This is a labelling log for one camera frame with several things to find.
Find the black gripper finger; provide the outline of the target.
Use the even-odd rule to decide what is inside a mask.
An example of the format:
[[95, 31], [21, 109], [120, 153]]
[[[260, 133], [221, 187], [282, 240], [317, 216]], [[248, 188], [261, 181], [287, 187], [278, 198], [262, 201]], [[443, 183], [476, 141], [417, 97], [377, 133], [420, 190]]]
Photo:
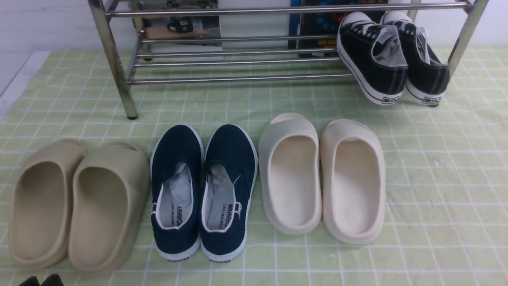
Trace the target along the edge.
[[49, 275], [40, 286], [64, 286], [60, 275], [51, 274]]

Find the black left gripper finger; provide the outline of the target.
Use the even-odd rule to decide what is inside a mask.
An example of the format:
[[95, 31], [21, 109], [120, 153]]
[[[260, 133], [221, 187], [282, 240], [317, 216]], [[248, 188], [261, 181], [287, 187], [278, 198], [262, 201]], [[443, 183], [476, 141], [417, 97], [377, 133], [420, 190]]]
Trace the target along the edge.
[[20, 283], [19, 286], [40, 286], [40, 282], [36, 276], [31, 276]]

